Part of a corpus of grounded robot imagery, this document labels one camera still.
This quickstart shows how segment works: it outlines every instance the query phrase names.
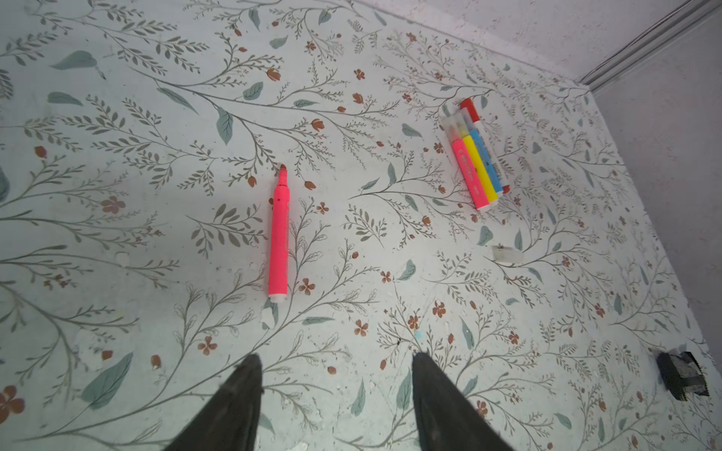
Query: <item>pink highlighter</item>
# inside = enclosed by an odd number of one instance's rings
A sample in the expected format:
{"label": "pink highlighter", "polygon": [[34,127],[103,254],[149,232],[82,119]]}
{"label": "pink highlighter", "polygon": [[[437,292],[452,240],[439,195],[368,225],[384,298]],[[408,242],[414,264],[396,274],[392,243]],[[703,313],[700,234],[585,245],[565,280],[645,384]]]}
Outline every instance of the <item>pink highlighter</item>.
{"label": "pink highlighter", "polygon": [[269,298],[280,304],[288,295],[288,209],[291,192],[288,189],[286,166],[278,172],[278,185],[273,193],[273,224],[271,225],[271,265]]}
{"label": "pink highlighter", "polygon": [[488,207],[489,199],[487,199],[487,195],[484,194],[482,184],[479,182],[477,170],[474,168],[474,164],[471,163],[469,151],[466,150],[464,141],[461,140],[461,133],[459,133],[456,124],[451,118],[443,118],[441,120],[441,126],[449,138],[454,155],[456,155],[456,161],[458,161],[458,165],[461,168],[461,174],[464,175],[464,181],[466,181],[466,187],[469,189],[474,207],[477,210]]}

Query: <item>floral patterned surface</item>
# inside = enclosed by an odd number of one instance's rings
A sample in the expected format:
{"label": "floral patterned surface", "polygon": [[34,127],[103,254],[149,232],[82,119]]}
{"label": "floral patterned surface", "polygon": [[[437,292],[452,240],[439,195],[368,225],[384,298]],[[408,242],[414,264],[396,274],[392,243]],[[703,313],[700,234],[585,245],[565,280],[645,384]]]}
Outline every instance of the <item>floral patterned surface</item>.
{"label": "floral patterned surface", "polygon": [[[519,450],[717,449],[719,374],[585,87],[342,0],[2,20],[4,449],[160,449],[255,352],[259,449],[413,450],[416,351]],[[435,125],[466,97],[513,180],[483,214]],[[710,398],[661,386],[676,347]]]}

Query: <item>clear plastic cap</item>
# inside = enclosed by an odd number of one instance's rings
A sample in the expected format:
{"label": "clear plastic cap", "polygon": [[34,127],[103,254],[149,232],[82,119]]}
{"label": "clear plastic cap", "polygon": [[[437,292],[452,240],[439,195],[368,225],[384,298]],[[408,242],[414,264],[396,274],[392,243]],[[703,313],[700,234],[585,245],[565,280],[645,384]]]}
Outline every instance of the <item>clear plastic cap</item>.
{"label": "clear plastic cap", "polygon": [[446,137],[449,138],[450,143],[453,144],[455,141],[461,139],[461,133],[458,132],[458,127],[452,118],[442,118],[441,126],[446,132]]}
{"label": "clear plastic cap", "polygon": [[474,127],[474,121],[471,120],[471,115],[469,114],[469,110],[466,108],[461,108],[461,115],[464,117],[464,123],[466,124],[466,127],[471,130]]}
{"label": "clear plastic cap", "polygon": [[469,135],[469,129],[466,127],[466,122],[464,122],[464,117],[461,115],[461,111],[457,111],[453,115],[453,120],[456,122],[456,126],[458,126],[458,132],[461,133],[461,137],[465,137]]}

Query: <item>yellow highlighter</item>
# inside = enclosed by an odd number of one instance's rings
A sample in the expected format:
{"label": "yellow highlighter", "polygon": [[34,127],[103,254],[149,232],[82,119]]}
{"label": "yellow highlighter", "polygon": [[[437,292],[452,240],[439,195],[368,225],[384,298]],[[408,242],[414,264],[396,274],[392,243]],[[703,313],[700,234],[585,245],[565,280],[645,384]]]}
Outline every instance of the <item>yellow highlighter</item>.
{"label": "yellow highlighter", "polygon": [[469,157],[471,157],[471,163],[474,165],[474,167],[477,170],[477,174],[479,176],[479,182],[482,183],[482,188],[484,189],[484,194],[487,195],[487,199],[489,200],[489,203],[495,202],[499,196],[496,194],[496,190],[494,189],[494,185],[492,184],[491,179],[489,178],[489,174],[487,174],[487,170],[484,167],[484,163],[482,161],[482,158],[479,156],[479,151],[477,150],[477,147],[474,145],[474,138],[471,137],[469,134],[469,129],[466,127],[466,122],[464,121],[464,117],[461,115],[461,111],[453,115],[453,120],[458,126],[459,133],[461,134],[461,139],[464,140],[464,145],[466,146],[466,150],[469,151]]}

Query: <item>black object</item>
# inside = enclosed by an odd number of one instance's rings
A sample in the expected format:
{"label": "black object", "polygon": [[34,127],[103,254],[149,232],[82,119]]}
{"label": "black object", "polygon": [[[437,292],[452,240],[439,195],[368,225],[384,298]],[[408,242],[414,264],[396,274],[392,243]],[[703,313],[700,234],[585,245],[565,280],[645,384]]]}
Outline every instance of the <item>black object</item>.
{"label": "black object", "polygon": [[253,451],[261,376],[261,359],[247,356],[165,451]]}
{"label": "black object", "polygon": [[428,354],[414,356],[412,374],[422,451],[513,451]]}
{"label": "black object", "polygon": [[662,352],[657,356],[657,366],[664,386],[674,399],[686,401],[688,393],[710,395],[700,364],[691,352],[682,352],[679,355]]}
{"label": "black object", "polygon": [[[431,357],[417,353],[412,373],[422,451],[513,451]],[[261,376],[261,359],[247,356],[165,451],[253,451]]]}

